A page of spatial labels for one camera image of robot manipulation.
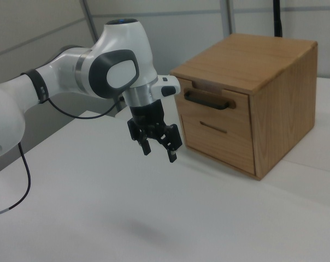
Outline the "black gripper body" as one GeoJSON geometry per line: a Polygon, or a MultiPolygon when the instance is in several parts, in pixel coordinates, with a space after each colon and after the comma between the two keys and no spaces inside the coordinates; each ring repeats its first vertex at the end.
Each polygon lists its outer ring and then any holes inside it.
{"type": "Polygon", "coordinates": [[[156,100],[155,102],[138,107],[130,107],[132,118],[129,120],[129,129],[135,128],[147,128],[159,125],[164,127],[166,124],[164,122],[164,111],[161,100],[156,100]]]}

